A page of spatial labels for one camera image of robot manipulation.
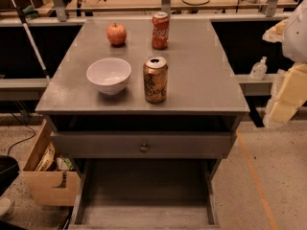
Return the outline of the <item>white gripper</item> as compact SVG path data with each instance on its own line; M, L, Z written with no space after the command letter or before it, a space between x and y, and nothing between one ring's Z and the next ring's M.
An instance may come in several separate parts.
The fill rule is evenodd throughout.
M262 39L271 43L283 41L283 55L296 61L288 71L277 71L265 109L265 127L278 128L287 124L307 102L307 0L298 5L288 20L266 30Z

